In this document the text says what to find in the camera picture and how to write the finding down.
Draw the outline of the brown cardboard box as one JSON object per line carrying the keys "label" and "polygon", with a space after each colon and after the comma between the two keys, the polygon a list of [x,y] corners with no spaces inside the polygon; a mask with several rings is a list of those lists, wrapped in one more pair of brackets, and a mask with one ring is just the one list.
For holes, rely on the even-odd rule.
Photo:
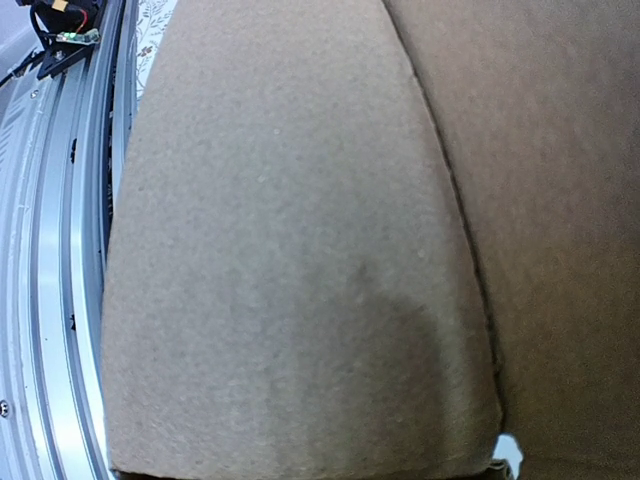
{"label": "brown cardboard box", "polygon": [[181,1],[107,266],[123,479],[635,479],[639,5]]}

